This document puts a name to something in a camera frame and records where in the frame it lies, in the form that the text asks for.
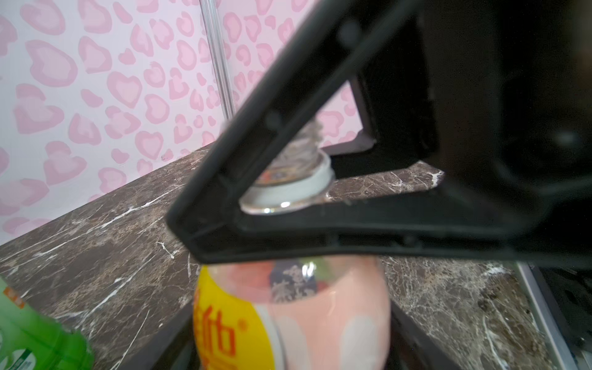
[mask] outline wall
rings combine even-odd
[[[219,0],[224,48],[237,108],[313,9],[313,0]],[[362,128],[346,83],[317,117],[324,145],[352,140]]]
[[[218,136],[198,1],[0,9],[0,244]]]

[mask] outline marble countertop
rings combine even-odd
[[[163,219],[205,149],[0,246],[0,275],[34,308],[82,331],[114,370],[191,301],[200,266]],[[428,189],[424,163],[339,181],[330,195]],[[552,369],[526,297],[500,263],[383,257],[393,300],[466,370]]]

